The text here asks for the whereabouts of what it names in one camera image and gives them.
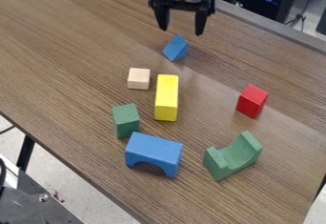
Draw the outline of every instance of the toy block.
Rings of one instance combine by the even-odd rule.
[[[262,146],[248,131],[222,150],[211,147],[205,151],[204,166],[219,181],[253,164],[259,158]]]
[[[164,48],[163,53],[171,61],[176,61],[187,55],[188,41],[176,34]]]
[[[169,178],[175,178],[182,149],[182,144],[134,132],[125,150],[126,165],[133,167],[139,162],[151,163],[162,169]]]
[[[175,121],[177,117],[179,77],[159,74],[157,76],[154,119]]]
[[[257,118],[268,98],[268,93],[249,84],[240,94],[236,110],[247,114],[251,118]]]
[[[135,104],[113,107],[112,114],[118,139],[130,137],[133,132],[139,132],[140,119]]]
[[[128,75],[128,89],[147,90],[150,87],[151,70],[130,68]]]

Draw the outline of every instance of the green cube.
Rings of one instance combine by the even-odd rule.
[[[135,104],[113,107],[112,113],[118,139],[130,137],[133,132],[139,132],[140,119]]]

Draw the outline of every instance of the green arch block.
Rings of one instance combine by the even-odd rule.
[[[219,181],[255,163],[261,151],[262,146],[246,131],[224,149],[208,148],[204,155],[204,165],[212,177]]]

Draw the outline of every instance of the yellow rectangular block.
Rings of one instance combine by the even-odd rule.
[[[157,76],[154,119],[175,121],[179,93],[177,75],[160,74]]]

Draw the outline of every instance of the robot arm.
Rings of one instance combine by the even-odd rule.
[[[195,12],[195,34],[204,32],[207,17],[215,13],[215,0],[149,0],[158,26],[166,30],[169,26],[170,9],[187,10]]]

